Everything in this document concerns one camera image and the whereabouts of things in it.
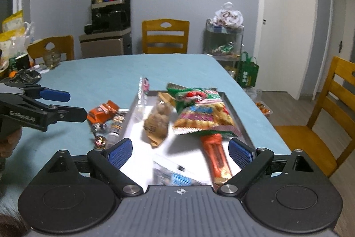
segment chair backrest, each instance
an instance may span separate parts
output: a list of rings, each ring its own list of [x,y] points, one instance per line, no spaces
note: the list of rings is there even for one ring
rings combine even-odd
[[[185,54],[189,39],[190,22],[176,19],[156,19],[142,22],[142,48],[145,54]],[[154,34],[148,32],[183,32],[183,35]],[[148,44],[182,44],[177,47],[149,47]]]
[[[322,109],[327,111],[333,119],[343,127],[347,134],[351,137],[351,141],[345,150],[337,159],[337,168],[347,159],[350,153],[355,149],[355,122],[344,112],[338,105],[335,104],[327,95],[331,92],[339,98],[352,111],[355,111],[355,95],[345,89],[342,85],[333,80],[335,75],[340,76],[345,81],[355,86],[355,64],[339,57],[333,57],[331,66],[325,79],[324,87],[319,95],[318,101],[313,109],[312,115],[308,120],[307,127],[312,129],[317,117]]]
[[[66,54],[67,61],[74,59],[74,38],[72,35],[54,36],[36,41],[27,48],[28,54],[33,60],[43,57],[48,52],[46,46],[49,43],[53,43],[54,48],[61,54]]]

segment green shopping bag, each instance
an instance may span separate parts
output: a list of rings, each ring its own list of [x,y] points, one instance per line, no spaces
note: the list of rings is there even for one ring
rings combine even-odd
[[[249,57],[246,51],[243,52],[240,57],[240,61],[236,63],[235,68],[235,80],[242,88],[255,87],[256,78],[259,71],[259,66],[256,64],[255,57]]]

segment hair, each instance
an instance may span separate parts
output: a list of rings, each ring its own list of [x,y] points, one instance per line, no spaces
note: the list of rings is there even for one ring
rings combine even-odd
[[[0,213],[0,237],[22,237],[29,230],[19,213],[5,209]]]

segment wooden chair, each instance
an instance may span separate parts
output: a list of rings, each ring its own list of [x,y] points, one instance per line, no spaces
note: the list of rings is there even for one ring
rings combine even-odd
[[[334,57],[325,80],[322,92],[313,109],[306,126],[276,126],[275,129],[285,141],[290,150],[302,149],[320,167],[323,173],[330,177],[355,149],[355,122],[327,95],[333,93],[351,110],[355,111],[355,95],[333,80],[337,74],[348,83],[355,86],[355,64]],[[335,159],[326,144],[312,131],[321,110],[327,111],[344,128],[351,141],[338,159]]]
[[[66,54],[67,61],[74,59],[74,38],[72,35],[54,36],[36,41],[27,48],[28,54],[33,60],[43,57],[48,52],[46,49],[47,44],[51,42],[57,51],[61,54]]]
[[[142,47],[145,54],[185,54],[190,22],[176,19],[156,19],[142,22]],[[148,32],[183,32],[183,35],[148,35]],[[182,44],[182,48],[148,47],[148,44]]]

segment human hand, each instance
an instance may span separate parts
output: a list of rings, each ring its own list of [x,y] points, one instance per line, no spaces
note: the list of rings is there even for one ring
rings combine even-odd
[[[8,158],[16,148],[18,141],[22,136],[22,128],[9,135],[5,140],[0,141],[0,157]]]

